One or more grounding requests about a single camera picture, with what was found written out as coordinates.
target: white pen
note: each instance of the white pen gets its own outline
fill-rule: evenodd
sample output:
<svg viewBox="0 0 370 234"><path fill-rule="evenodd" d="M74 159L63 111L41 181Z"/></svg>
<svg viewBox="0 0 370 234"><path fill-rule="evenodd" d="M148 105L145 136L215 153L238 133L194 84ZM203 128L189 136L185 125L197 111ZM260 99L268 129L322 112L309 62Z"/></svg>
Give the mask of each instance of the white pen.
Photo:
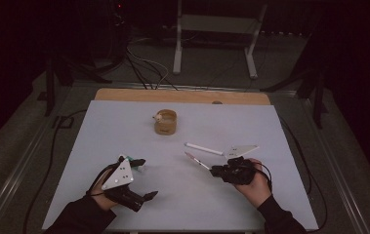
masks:
<svg viewBox="0 0 370 234"><path fill-rule="evenodd" d="M185 146L190 147L190 148L199 149L199 150L209 152L209 153L213 153L213 154L218 154L218 155L221 155L221 156L225 155L224 152L209 149L209 148L205 148L205 147L202 147L202 146L199 146L199 145L196 145L196 144L191 144L191 143L188 143L188 142L185 143Z"/></svg>
<svg viewBox="0 0 370 234"><path fill-rule="evenodd" d="M202 162L200 162L200 160L196 159L193 155L185 152L185 155L187 155L189 158L193 159L194 161L196 161L200 166L204 167L205 169L207 170L210 170L210 168L206 165L204 165Z"/></svg>

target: white stick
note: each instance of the white stick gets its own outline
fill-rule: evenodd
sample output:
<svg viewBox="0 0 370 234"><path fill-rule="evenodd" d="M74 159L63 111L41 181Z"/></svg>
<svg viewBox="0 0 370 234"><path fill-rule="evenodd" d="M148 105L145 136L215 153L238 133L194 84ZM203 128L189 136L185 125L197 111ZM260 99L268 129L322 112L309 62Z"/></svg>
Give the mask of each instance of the white stick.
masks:
<svg viewBox="0 0 370 234"><path fill-rule="evenodd" d="M190 148L194 148L194 149L199 149L199 150L209 152L209 153L213 153L213 154L218 154L218 155L221 155L221 156L225 155L224 152L209 149L209 148L205 148L205 147L202 147L202 146L199 146L199 145L196 145L196 144L191 144L191 143L188 143L188 142L185 143L185 146L190 147Z"/></svg>

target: person's right hand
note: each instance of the person's right hand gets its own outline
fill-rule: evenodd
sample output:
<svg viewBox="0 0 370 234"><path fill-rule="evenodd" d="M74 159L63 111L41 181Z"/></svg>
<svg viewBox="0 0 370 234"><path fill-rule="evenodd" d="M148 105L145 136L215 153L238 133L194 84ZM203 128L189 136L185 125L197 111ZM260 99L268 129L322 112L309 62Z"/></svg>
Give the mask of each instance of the person's right hand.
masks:
<svg viewBox="0 0 370 234"><path fill-rule="evenodd" d="M260 161L252 158L249 160L255 165L256 169L262 170ZM267 186L267 179L259 173L254 175L254 179L252 179L250 184L234 184L234 186L255 208L260 206L271 195Z"/></svg>

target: dark floor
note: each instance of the dark floor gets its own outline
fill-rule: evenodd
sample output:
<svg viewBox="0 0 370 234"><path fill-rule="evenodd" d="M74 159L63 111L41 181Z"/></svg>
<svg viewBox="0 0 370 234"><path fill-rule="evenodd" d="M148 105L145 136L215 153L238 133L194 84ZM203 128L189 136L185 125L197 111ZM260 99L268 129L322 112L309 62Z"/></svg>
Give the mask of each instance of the dark floor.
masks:
<svg viewBox="0 0 370 234"><path fill-rule="evenodd" d="M191 43L185 43L180 75L171 74L174 39L135 38L129 50L138 58L150 60L162 76L169 72L166 79L172 85L163 82L160 86L163 89L257 92L289 76L307 39L261 35L254 51L257 80L249 79L241 43L229 43L224 48L224 43L206 46L207 41L214 41L214 38L196 37ZM137 69L155 87L160 76L152 72L152 68L143 68L150 67L148 64L133 56L130 58L140 64ZM57 91L57 105L49 118L44 117L45 102L37 100L45 90L45 74L40 76L34 81L33 94L0 131L0 233L22 233L29 203L50 162L54 138L51 126L55 117L86 109L101 87L144 88L127 60L103 76L113 81L110 85L97 84L79 74L74 76L77 79L72 87ZM325 90L326 112L322 114L323 129L319 130L310 118L312 98L296 98L298 86L299 83L291 84L269 97L299 141L314 177L309 197L321 226L317 233L370 233L370 167L330 92ZM28 233L42 233L44 217L82 119L83 114L76 115L72 128L57 135L51 171L28 216ZM295 146L295 138L287 129L285 131L305 188L308 188L305 161Z"/></svg>

